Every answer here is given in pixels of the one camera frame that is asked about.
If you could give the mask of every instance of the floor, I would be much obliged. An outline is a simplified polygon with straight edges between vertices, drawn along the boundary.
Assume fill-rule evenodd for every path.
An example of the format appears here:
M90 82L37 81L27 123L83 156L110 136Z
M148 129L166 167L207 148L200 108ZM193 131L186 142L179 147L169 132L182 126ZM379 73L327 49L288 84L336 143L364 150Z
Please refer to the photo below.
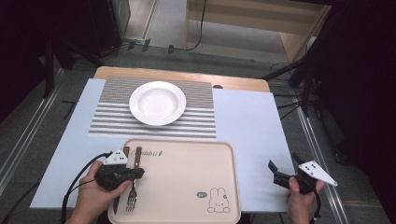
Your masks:
M151 39L147 52L142 52L140 47L133 50L123 48L111 52L103 61L115 66L253 78L263 77L288 62L278 33L213 23L204 23L201 45L196 50L167 54L169 45L182 47L184 18L174 15L184 15L180 13L185 8L183 4L177 0L157 2L145 36ZM190 21L189 46L195 45L199 27L197 21ZM13 173L10 179L2 179L2 184L7 182L7 185L0 188L1 220L45 172L70 119L67 112L71 105L66 102L78 101L86 80L93 76L95 69L84 59L76 59L73 70L59 71L59 85L51 102L41 98L44 90L42 83L0 124L0 163L4 164L0 174ZM278 106L299 100L301 89L291 89L287 84L289 77L287 73L269 81ZM38 108L42 108L42 117L35 113ZM283 117L291 110L292 107L279 109L279 116ZM297 109L282 119L282 125L290 152L298 152L306 160L322 158L329 173L339 183L336 189L326 188L320 193L323 205L322 218L318 223L390 223L367 176L352 165L344 166L336 162L332 143L316 114L313 106L309 107L308 118ZM29 123L32 117L37 117L37 123ZM8 169L7 164L12 161L18 166ZM29 209L34 192L19 204L9 223L58 222L59 211ZM334 206L332 200L337 196L341 204ZM286 214L255 214L251 218L254 224L289 223Z

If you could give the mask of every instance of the striped placemat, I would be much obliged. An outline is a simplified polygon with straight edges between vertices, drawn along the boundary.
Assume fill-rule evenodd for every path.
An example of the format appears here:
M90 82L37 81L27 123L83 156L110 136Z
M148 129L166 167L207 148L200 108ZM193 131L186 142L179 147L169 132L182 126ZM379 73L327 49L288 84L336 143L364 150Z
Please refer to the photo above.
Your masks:
M186 95L186 110L176 121L150 126L137 120L129 108L131 94L139 86L154 81L148 78L109 77L92 118L89 133L105 137L131 137L177 140L216 140L213 93L210 83L170 82Z

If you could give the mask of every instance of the beige tray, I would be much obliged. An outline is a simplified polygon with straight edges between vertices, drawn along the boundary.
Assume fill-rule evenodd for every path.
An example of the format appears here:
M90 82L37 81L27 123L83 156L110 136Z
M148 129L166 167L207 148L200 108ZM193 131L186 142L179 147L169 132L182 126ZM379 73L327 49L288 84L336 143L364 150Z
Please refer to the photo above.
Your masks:
M142 147L137 180L137 203L127 213L129 187L121 196L117 214L108 209L112 223L236 223L240 205L233 149L216 142L130 140L128 167Z

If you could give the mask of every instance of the bunny illustration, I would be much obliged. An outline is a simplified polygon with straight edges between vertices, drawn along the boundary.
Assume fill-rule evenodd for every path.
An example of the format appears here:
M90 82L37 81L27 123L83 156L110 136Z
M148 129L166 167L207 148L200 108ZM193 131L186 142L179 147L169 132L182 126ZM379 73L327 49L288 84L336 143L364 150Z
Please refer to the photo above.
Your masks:
M228 199L225 194L225 189L212 189L210 190L210 200L209 200L209 208L207 211L209 213L229 213L230 208L228 207Z

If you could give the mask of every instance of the hand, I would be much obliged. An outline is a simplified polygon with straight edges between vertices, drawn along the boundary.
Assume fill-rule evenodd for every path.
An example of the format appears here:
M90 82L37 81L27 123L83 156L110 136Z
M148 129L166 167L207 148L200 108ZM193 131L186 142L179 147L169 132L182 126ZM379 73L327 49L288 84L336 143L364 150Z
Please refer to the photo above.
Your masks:
M79 180L85 183L95 179L95 174L102 163L95 161L87 175ZM99 187L96 181L84 184L78 188L78 198L75 210L67 224L89 224L102 214L110 205L111 201L119 197L127 188L131 181L125 181L118 188L108 191Z
M310 192L305 195L301 194L300 186L294 176L290 178L289 185L290 189L287 191L287 195L289 197L289 219L293 224L307 224L309 223L309 212L316 199L315 193ZM325 182L318 180L317 192L320 192L325 185Z

